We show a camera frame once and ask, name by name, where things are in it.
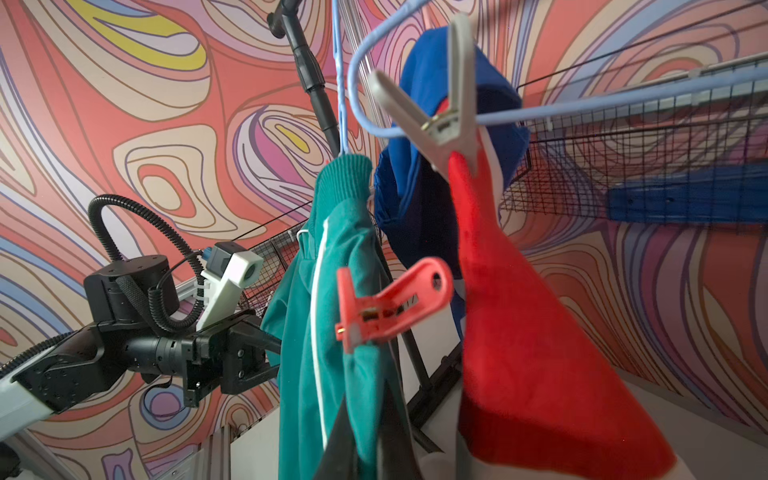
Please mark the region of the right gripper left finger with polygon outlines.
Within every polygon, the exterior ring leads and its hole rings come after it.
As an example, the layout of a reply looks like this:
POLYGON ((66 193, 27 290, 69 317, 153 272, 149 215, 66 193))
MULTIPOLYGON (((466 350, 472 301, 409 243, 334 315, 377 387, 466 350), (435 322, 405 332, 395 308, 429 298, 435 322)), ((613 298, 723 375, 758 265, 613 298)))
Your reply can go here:
POLYGON ((358 451, 346 398, 342 399, 314 480, 357 480, 358 451))

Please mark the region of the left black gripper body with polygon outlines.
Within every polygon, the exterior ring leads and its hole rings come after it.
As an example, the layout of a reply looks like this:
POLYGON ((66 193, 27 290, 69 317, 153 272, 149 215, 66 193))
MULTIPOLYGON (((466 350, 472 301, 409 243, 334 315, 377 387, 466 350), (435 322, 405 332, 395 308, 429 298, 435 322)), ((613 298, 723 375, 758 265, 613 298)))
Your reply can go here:
POLYGON ((256 314, 233 314, 181 341, 184 405, 196 408, 218 389, 238 395, 277 376, 269 353, 279 354, 282 342, 261 329, 256 314))

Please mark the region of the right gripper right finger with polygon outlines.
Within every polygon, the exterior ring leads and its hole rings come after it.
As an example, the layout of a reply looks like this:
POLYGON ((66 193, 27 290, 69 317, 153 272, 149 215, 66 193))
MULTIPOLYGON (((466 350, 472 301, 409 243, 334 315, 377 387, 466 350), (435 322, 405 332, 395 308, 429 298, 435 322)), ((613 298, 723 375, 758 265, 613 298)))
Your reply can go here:
POLYGON ((407 421, 401 418, 391 389, 384 396, 377 433, 378 480, 421 480, 423 478, 413 450, 407 421))

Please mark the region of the red clothespin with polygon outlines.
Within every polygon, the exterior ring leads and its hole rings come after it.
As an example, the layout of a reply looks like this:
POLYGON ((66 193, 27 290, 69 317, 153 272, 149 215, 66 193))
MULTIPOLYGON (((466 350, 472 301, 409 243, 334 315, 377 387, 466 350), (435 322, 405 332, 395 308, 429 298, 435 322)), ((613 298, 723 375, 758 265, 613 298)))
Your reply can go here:
POLYGON ((356 295, 348 268, 338 270, 337 288, 340 322, 335 326, 336 339, 347 354, 410 330, 447 307, 454 291, 451 269, 438 257, 421 259, 373 296, 356 295))

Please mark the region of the light blue hanger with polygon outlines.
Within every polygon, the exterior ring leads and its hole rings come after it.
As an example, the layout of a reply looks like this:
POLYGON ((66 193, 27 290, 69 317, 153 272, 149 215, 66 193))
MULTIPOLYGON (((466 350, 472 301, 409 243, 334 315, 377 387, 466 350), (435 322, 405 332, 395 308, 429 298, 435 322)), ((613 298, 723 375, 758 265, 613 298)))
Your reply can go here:
POLYGON ((342 1, 352 52, 349 119, 389 140, 400 131, 368 74, 399 79, 417 40, 466 16, 490 62, 527 107, 569 102, 767 50, 763 1, 342 1))

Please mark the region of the blue hanger of green jacket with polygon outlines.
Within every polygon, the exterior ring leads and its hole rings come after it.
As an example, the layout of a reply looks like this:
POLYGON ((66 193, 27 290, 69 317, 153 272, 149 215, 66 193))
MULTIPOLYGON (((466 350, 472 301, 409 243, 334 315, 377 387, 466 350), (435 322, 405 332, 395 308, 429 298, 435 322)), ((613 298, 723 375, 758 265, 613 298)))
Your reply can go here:
POLYGON ((346 95, 344 85, 344 61, 343 61, 343 29, 341 25, 341 15, 339 8, 339 1, 331 1, 332 9, 332 46, 333 46, 333 60, 336 72, 336 85, 337 85, 337 109, 338 109, 338 126, 339 126, 339 142, 340 153, 344 155, 348 151, 348 125, 347 125, 347 109, 346 109, 346 95))

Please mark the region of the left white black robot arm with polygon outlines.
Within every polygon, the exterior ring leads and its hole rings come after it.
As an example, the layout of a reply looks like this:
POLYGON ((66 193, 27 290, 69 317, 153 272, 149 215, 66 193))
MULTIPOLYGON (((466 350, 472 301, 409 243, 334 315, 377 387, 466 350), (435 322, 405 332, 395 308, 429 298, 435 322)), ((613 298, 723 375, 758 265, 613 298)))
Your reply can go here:
POLYGON ((262 258, 234 242, 195 250, 163 218, 132 199, 103 194, 88 206, 89 222, 109 263, 84 282, 92 322, 40 342, 1 369, 1 435, 63 413, 110 390, 127 372, 146 382, 179 379, 184 406, 214 391, 237 395, 277 374, 268 355, 281 343, 240 309, 245 289, 260 277, 262 258), (183 318, 173 266, 159 254, 126 258, 102 212, 117 207, 147 221, 180 252, 194 273, 194 303, 183 318))

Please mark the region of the black clothes rack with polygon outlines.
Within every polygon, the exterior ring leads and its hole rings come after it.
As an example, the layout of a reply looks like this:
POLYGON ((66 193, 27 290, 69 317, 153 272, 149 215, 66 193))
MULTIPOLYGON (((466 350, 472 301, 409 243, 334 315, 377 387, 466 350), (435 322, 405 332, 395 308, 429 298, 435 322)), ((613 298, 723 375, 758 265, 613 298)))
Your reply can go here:
MULTIPOLYGON (((324 74, 298 19, 300 4, 300 0, 280 1, 275 11, 268 15, 268 28, 274 37, 288 40, 302 87, 311 100, 331 154, 337 156, 346 146, 346 141, 340 137, 346 129, 339 126, 346 121, 346 114, 343 106, 332 106, 326 93, 324 74)), ((435 372, 429 374, 414 333, 408 330, 401 338, 418 380, 418 390, 408 402, 413 438, 426 452, 436 453, 441 448, 422 431, 422 427, 443 404, 460 378, 460 347, 455 346, 449 355, 442 358, 435 372)))

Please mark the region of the blue red white jacket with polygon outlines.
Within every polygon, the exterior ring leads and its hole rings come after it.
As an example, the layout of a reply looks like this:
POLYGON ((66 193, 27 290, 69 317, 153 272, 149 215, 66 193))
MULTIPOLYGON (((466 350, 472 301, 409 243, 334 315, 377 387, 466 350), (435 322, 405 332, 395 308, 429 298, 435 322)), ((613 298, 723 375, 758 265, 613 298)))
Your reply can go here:
POLYGON ((374 177, 375 218, 405 266, 436 256, 463 285, 463 380, 453 456, 427 479, 688 479, 692 473, 579 323, 503 232, 500 191, 525 129, 443 166, 394 138, 374 177))

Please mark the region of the white grey clothespin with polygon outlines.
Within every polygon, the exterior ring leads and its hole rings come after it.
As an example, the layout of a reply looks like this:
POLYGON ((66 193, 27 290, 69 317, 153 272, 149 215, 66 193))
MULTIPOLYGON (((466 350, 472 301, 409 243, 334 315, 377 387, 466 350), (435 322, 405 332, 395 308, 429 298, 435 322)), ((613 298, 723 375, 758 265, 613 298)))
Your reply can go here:
POLYGON ((369 75, 373 97, 432 169, 449 178, 450 158, 459 154, 476 169, 477 89, 475 44, 469 18, 460 14, 447 30, 447 95, 445 108, 427 115, 384 72, 369 75))

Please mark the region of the blue brush in basket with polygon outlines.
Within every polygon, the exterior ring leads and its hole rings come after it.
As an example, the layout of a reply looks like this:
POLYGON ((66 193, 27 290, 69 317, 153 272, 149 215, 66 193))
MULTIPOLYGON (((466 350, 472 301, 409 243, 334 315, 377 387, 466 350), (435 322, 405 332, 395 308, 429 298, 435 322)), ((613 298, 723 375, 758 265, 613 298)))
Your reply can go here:
POLYGON ((767 222, 767 164, 710 167, 610 188, 614 221, 710 225, 767 222))

